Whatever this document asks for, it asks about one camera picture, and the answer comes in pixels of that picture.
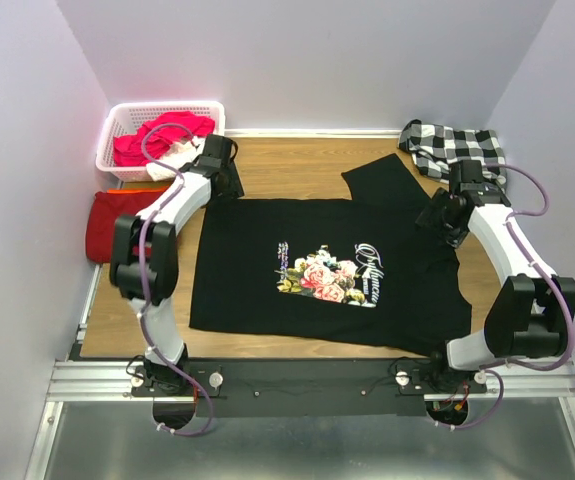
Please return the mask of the aluminium frame rail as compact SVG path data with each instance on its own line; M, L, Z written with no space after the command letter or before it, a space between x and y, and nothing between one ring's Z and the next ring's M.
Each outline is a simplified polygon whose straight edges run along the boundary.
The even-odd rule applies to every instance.
M123 359L54 365L30 479L575 479L575 367L494 367L471 427L427 415L216 419L157 431Z

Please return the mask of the white garment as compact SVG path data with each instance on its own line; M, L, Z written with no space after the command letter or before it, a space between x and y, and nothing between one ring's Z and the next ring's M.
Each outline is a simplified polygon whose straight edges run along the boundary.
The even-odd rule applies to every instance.
M173 180L181 167L193 162L203 152L205 139L194 137L191 141L176 141L155 162L146 164L146 172L152 181Z

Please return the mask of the pink red garment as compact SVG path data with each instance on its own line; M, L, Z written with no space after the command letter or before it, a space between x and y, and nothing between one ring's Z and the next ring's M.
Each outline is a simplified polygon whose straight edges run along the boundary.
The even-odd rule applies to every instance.
M163 113L145 122L135 134L113 140L114 163L118 167L144 167L149 162L142 149L144 139L149 155L159 160L177 143L187 144L189 149L197 147L215 126L213 119L189 111Z

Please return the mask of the black floral print t-shirt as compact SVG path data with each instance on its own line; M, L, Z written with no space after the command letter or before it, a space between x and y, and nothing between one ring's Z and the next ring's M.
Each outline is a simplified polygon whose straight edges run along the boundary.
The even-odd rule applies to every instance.
M454 249L416 224L428 195L396 155L343 174L347 199L208 207L189 324L427 355L471 330Z

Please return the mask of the white plastic laundry basket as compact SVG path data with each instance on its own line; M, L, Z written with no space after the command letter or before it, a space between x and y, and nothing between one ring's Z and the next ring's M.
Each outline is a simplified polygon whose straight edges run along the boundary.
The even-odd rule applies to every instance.
M115 163L114 139L133 135L147 121L155 120L167 112L192 112L211 118L214 133L223 135L225 108L214 100L164 100L119 103L113 106L104 121L97 146L95 163L99 171L110 173L123 182L150 181L145 166L119 166Z

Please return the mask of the white wall trim strip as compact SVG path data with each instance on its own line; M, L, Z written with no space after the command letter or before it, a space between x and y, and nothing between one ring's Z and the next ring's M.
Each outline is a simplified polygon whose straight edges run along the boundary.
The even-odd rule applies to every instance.
M400 129L226 129L225 134L237 138L398 138Z

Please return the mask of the folded dark red t-shirt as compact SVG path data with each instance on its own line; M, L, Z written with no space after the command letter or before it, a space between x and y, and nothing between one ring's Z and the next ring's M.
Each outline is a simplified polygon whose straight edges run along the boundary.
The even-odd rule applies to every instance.
M97 192L91 206L85 233L87 258L97 264L109 263L115 222L118 217L137 214L162 194L111 195Z

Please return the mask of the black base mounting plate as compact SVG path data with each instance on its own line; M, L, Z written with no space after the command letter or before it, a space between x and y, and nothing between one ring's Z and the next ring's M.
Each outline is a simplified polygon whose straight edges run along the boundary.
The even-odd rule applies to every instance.
M131 393L153 401L155 419L398 415L464 407L487 388L479 373L430 359L193 358L184 370L141 356L126 372Z

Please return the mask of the black white checkered shirt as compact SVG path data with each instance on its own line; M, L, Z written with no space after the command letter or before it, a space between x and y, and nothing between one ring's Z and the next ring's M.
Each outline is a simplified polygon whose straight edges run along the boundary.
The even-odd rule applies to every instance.
M505 154L493 130L458 130L415 119L401 131L398 148L408 153L419 174L429 179L447 183L453 163L475 160L481 163L488 181L506 189Z

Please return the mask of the folded orange garment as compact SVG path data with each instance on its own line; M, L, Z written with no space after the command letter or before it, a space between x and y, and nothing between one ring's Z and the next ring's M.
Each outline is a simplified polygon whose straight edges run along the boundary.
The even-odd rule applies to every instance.
M166 188L143 188L143 189L108 189L105 193L111 195L135 195L135 194L162 194Z

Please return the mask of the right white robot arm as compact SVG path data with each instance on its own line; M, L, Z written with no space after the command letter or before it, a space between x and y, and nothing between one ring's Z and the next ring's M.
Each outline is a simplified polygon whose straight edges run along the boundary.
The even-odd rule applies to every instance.
M445 342L431 355L439 369L478 373L501 365L552 371L575 347L575 280L558 275L528 241L501 188L485 178L476 160L449 168L416 224L458 248L474 235L490 259L500 292L482 330Z

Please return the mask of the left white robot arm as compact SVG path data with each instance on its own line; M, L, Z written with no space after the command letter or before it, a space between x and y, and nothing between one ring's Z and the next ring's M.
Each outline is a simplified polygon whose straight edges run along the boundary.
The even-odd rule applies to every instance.
M196 211L244 194L237 153L234 140L208 135L194 159L180 167L161 165L174 180L157 200L115 222L110 282L128 301L146 342L143 366L132 374L136 388L176 394L191 385L172 302L179 278L178 236Z

